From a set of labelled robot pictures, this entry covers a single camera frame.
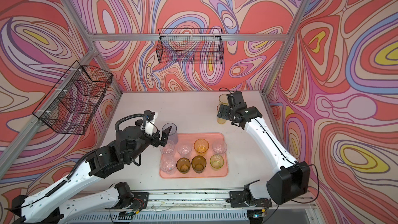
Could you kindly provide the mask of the blue tinted glass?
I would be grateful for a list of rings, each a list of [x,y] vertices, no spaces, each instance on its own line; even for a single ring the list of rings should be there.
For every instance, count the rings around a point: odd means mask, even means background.
[[[166,123],[163,128],[162,131],[167,130],[168,128],[170,128],[170,133],[169,133],[169,137],[168,137],[168,141],[173,142],[174,144],[178,143],[178,130],[177,130],[177,125],[174,123]]]

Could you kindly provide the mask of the clear glass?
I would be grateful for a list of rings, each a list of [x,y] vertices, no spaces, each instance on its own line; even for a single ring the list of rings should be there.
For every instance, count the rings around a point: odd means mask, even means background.
[[[176,160],[172,156],[162,157],[160,161],[160,171],[166,174],[173,174],[176,170]]]
[[[175,143],[173,141],[168,141],[165,146],[160,146],[160,152],[165,156],[173,156],[175,153]]]
[[[188,157],[191,154],[192,149],[193,147],[191,144],[183,143],[178,145],[177,152],[182,157]]]
[[[215,141],[212,144],[212,150],[215,154],[222,155],[226,153],[228,146],[225,141]]]

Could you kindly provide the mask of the yellow green glass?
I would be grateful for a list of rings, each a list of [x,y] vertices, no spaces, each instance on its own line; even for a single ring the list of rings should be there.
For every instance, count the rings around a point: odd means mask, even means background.
[[[218,106],[217,106],[217,111],[220,110],[221,105],[222,105],[222,104],[218,104]],[[225,124],[227,121],[226,121],[225,119],[222,119],[222,118],[218,118],[218,117],[217,117],[217,122],[218,122],[219,124]]]

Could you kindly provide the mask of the brown glass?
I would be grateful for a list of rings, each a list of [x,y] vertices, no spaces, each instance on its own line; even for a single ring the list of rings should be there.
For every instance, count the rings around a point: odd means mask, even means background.
[[[191,162],[188,158],[182,157],[177,161],[176,168],[180,173],[186,174],[191,168]]]

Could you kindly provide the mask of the pink plastic tray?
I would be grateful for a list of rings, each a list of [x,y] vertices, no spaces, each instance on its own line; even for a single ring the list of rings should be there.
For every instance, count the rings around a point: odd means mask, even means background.
[[[224,166],[220,170],[213,170],[210,166],[210,158],[211,156],[215,155],[215,153],[212,150],[212,144],[215,141],[224,141],[224,135],[221,133],[179,133],[178,134],[178,143],[175,145],[175,153],[172,157],[175,158],[176,163],[177,161],[182,158],[181,155],[178,154],[177,152],[177,147],[179,144],[187,143],[191,144],[193,149],[191,154],[186,157],[190,160],[193,159],[195,156],[200,156],[196,153],[194,150],[194,142],[198,139],[205,139],[209,143],[209,150],[206,152],[206,154],[201,155],[203,156],[206,161],[207,161],[207,166],[203,173],[196,173],[193,168],[191,167],[189,172],[186,174],[180,173],[177,168],[173,174],[166,174],[163,172],[159,172],[160,176],[165,179],[170,179],[170,178],[199,178],[199,177],[225,177],[228,175],[228,164],[227,164],[227,154],[222,154],[224,158]]]

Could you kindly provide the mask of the amber glass row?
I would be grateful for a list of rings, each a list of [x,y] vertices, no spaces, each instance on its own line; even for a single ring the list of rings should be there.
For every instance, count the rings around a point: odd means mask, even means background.
[[[198,139],[194,142],[194,150],[198,155],[204,155],[209,150],[209,143],[205,139]]]

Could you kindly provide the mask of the olive glass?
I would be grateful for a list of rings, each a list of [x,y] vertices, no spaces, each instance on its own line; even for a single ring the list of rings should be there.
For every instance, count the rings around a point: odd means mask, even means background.
[[[191,160],[191,167],[196,173],[203,173],[207,166],[207,161],[203,156],[195,156]]]

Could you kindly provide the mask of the light green glass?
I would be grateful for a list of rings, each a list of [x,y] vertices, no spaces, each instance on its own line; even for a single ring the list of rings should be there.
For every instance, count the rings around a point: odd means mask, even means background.
[[[220,170],[224,166],[224,158],[222,155],[215,154],[210,158],[210,166],[213,170]]]

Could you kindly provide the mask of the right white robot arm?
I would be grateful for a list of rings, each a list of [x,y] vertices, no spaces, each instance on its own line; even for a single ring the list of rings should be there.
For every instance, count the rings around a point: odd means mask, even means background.
[[[245,130],[258,144],[269,161],[273,175],[266,181],[256,180],[244,186],[246,201],[271,199],[278,205],[294,200],[308,192],[311,168],[298,162],[270,131],[263,115],[248,107],[242,92],[229,91],[228,105],[221,105],[217,117]]]

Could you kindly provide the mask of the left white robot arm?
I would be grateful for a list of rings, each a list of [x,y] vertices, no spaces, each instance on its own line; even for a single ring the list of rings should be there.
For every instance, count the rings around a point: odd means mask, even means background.
[[[74,196],[126,165],[140,166],[142,152],[150,145],[165,146],[170,131],[149,135],[139,126],[117,130],[114,141],[81,157],[67,176],[34,195],[15,197],[8,211],[18,216],[18,224],[61,224],[101,208],[130,208],[137,199],[127,183],[87,197]]]

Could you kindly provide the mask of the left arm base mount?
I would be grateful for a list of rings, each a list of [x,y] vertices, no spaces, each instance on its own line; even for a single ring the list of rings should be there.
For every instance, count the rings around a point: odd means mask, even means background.
[[[132,209],[134,211],[141,211],[147,207],[149,193],[139,191],[118,198],[119,200],[115,206],[107,207],[106,209]]]

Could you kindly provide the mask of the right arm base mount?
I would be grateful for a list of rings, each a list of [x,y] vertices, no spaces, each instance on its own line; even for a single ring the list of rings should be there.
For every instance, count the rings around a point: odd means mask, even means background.
[[[268,209],[272,207],[270,199],[260,198],[255,199],[247,190],[230,191],[229,198],[226,199],[233,208],[239,207],[260,207]]]

